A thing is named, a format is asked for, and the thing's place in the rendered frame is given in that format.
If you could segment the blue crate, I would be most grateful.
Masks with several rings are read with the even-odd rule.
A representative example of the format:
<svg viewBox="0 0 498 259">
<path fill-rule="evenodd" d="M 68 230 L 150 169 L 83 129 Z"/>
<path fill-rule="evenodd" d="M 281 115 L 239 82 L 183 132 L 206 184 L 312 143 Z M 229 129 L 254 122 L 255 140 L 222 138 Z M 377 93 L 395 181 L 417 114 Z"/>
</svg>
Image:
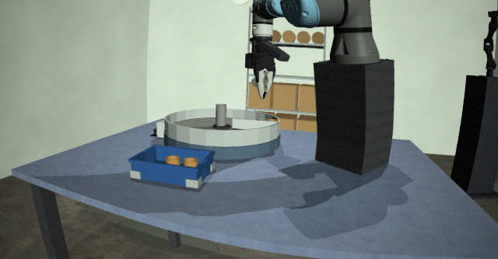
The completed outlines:
<svg viewBox="0 0 498 259">
<path fill-rule="evenodd" d="M 167 156 L 179 156 L 181 165 L 166 163 Z M 199 188 L 202 181 L 215 169 L 213 156 L 214 152 L 210 150 L 152 145 L 128 159 L 128 162 L 132 167 L 131 178 Z M 198 165 L 183 166 L 184 158 L 196 158 Z"/>
</svg>

